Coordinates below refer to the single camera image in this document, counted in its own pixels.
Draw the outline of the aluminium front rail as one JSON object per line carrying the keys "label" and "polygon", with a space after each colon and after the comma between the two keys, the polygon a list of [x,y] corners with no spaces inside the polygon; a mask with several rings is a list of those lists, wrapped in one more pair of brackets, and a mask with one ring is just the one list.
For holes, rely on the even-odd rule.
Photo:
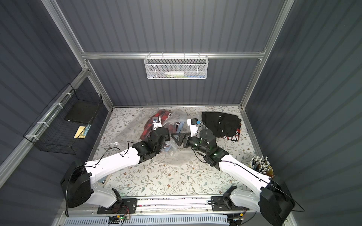
{"label": "aluminium front rail", "polygon": [[[210,195],[187,195],[187,196],[149,196],[139,197],[137,202],[137,208],[135,213],[146,213],[146,212],[171,212],[171,211],[213,211],[212,206],[207,202],[211,200]],[[82,204],[86,207],[92,206],[91,204]],[[64,207],[60,208],[61,211],[67,211],[72,208]]]}

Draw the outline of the white vented panel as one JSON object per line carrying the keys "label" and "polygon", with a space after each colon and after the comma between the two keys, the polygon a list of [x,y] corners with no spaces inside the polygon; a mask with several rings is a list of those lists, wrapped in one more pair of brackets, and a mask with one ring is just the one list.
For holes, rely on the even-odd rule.
{"label": "white vented panel", "polygon": [[226,215],[146,215],[131,216],[127,220],[111,221],[108,216],[70,217],[64,226],[228,226]]}

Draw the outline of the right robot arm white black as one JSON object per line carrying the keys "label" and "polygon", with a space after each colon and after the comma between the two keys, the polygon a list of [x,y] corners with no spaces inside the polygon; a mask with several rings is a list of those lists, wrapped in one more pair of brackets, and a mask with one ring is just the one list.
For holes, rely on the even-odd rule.
{"label": "right robot arm white black", "polygon": [[190,133],[173,133],[171,137],[180,147],[202,152],[206,163],[231,175],[251,190],[246,192],[231,186],[223,195],[225,207],[255,210],[271,225],[281,226],[296,206],[283,179],[269,177],[240,163],[217,145],[210,130],[202,130],[199,137]]}

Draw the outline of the red black plaid shirt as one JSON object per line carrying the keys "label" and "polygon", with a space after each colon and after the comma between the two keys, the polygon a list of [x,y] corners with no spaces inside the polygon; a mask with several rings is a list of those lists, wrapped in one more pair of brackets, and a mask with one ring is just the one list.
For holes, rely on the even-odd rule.
{"label": "red black plaid shirt", "polygon": [[236,132],[235,132],[235,134],[233,136],[223,136],[223,139],[238,142],[239,138],[240,138],[240,131],[241,131],[241,124],[236,129]]}

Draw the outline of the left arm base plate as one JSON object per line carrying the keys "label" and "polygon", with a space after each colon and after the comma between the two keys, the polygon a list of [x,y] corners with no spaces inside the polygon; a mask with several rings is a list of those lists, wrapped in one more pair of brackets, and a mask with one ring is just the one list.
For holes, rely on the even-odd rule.
{"label": "left arm base plate", "polygon": [[116,201],[111,207],[106,208],[99,206],[97,214],[133,214],[136,212],[138,199],[136,198],[126,198],[122,201]]}

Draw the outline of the yellow notepad in basket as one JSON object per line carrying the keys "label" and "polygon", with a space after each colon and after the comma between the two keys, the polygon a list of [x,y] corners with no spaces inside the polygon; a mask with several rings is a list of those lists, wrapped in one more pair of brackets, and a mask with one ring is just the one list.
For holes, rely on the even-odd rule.
{"label": "yellow notepad in basket", "polygon": [[79,126],[75,135],[74,135],[74,138],[77,138],[77,139],[84,139],[85,138],[85,129],[86,127],[85,126]]}

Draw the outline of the black box in basket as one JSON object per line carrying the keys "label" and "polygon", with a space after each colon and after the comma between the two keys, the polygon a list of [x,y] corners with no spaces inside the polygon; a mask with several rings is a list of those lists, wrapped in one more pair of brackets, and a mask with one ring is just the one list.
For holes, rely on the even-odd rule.
{"label": "black box in basket", "polygon": [[65,116],[65,121],[91,123],[98,111],[98,104],[88,101],[77,101]]}

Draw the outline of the white bottle in basket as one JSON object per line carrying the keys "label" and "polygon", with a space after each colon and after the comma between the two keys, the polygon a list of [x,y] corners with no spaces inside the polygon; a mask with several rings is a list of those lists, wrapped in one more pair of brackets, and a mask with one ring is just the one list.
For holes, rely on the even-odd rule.
{"label": "white bottle in basket", "polygon": [[169,71],[164,73],[165,77],[185,78],[184,71]]}

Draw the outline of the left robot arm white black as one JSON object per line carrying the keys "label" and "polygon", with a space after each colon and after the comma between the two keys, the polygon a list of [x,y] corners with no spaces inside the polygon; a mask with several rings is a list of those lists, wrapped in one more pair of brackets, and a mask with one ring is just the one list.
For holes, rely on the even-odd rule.
{"label": "left robot arm white black", "polygon": [[152,131],[145,141],[114,155],[85,163],[80,160],[72,162],[60,182],[66,207],[91,204],[109,208],[120,202],[121,196],[116,189],[105,189],[97,182],[109,174],[152,159],[167,141],[170,141],[169,130],[161,127]]}

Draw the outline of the clear plastic vacuum bag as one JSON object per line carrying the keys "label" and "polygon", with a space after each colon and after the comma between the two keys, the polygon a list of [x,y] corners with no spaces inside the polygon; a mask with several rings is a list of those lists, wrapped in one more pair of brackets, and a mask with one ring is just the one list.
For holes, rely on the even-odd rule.
{"label": "clear plastic vacuum bag", "polygon": [[[153,118],[159,114],[161,123],[169,133],[190,132],[187,120],[197,118],[201,120],[201,110],[196,107],[181,108],[141,108],[134,116],[127,116],[128,124],[109,141],[110,147],[117,147],[120,150],[127,150],[133,143],[147,141],[153,132]],[[174,139],[170,138],[160,154],[157,154],[152,160],[157,163],[166,163],[171,165],[182,165],[189,162],[194,157],[191,148],[177,146]]]}

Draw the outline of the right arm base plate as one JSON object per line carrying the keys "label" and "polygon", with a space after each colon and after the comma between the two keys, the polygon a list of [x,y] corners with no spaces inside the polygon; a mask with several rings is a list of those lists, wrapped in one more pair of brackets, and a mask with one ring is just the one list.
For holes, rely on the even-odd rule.
{"label": "right arm base plate", "polygon": [[212,196],[211,200],[207,202],[212,206],[213,211],[241,211],[246,212],[249,209],[245,207],[238,207],[230,200],[223,196]]}

